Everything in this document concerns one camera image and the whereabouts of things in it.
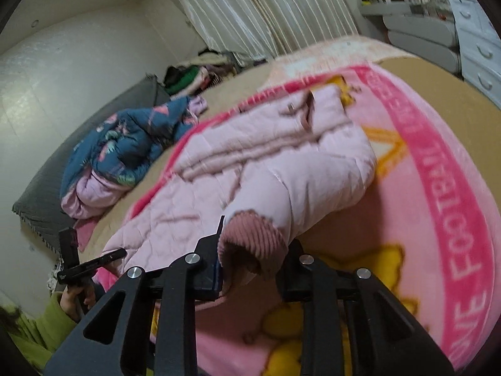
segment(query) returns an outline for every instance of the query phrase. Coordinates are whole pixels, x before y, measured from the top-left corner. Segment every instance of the green garment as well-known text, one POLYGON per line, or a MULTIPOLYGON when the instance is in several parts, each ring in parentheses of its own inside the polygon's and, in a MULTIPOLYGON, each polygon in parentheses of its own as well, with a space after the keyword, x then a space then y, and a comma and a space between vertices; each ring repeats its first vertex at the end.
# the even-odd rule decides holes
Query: green garment
POLYGON ((194 81, 199 73, 199 68, 197 66, 192 66, 187 69, 187 72, 182 76, 182 78, 174 85, 166 86, 165 91, 169 95, 175 95, 177 92, 182 91, 185 87, 189 86, 191 82, 194 81))
MULTIPOLYGON (((54 293, 45 313, 38 319, 21 314, 19 331, 9 333, 26 360, 39 372, 77 324, 64 313, 59 303, 62 293, 54 293)), ((153 372, 147 370, 147 376, 153 372)))

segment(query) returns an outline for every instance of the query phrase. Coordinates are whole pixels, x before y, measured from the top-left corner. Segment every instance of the metal screw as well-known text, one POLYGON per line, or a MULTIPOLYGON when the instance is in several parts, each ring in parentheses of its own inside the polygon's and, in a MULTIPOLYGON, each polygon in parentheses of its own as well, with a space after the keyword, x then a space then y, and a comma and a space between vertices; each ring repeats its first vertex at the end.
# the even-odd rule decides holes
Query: metal screw
POLYGON ((364 280, 367 280, 368 278, 371 277, 371 275, 372 275, 371 271, 369 269, 364 268, 364 267, 357 270, 358 278, 362 278, 364 280))
POLYGON ((310 255, 302 255, 301 257, 299 257, 299 261, 301 262, 301 264, 309 266, 315 261, 315 259, 310 255))
POLYGON ((197 253, 190 253, 184 258, 184 261, 188 264, 195 264, 200 261, 200 256, 197 253))
POLYGON ((127 270, 127 276, 130 278, 138 278, 143 273, 141 267, 131 267, 127 270))

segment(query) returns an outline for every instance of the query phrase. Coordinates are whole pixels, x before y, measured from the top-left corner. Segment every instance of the gray cushion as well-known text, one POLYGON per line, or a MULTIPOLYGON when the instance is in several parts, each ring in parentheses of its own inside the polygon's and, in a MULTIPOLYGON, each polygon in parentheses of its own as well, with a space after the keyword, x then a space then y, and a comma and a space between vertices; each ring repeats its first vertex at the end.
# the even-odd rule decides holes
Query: gray cushion
POLYGON ((47 247, 59 253, 58 232, 72 227, 75 223, 73 218, 62 211, 59 203, 61 179, 73 148, 92 128, 98 126, 113 113, 123 109, 153 107, 167 101, 169 101, 169 95, 157 82, 156 76, 147 75, 137 85, 104 105, 50 156, 12 206, 13 212, 40 235, 47 247))

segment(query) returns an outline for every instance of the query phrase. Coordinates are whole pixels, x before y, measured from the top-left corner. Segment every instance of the curtain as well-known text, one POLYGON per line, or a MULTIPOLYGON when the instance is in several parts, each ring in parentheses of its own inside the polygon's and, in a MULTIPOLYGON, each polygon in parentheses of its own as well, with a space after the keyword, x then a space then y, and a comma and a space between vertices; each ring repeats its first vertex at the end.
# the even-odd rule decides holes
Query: curtain
POLYGON ((180 0, 211 49, 258 60, 357 34, 344 0, 180 0))

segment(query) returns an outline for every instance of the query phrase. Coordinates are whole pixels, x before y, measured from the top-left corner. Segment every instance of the white drawer cabinet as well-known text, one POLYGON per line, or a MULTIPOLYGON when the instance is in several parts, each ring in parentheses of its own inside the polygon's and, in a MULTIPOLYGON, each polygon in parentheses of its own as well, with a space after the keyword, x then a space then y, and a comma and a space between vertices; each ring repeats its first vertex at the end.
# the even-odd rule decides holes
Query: white drawer cabinet
POLYGON ((462 74, 501 109, 501 40, 477 0, 449 0, 462 74))

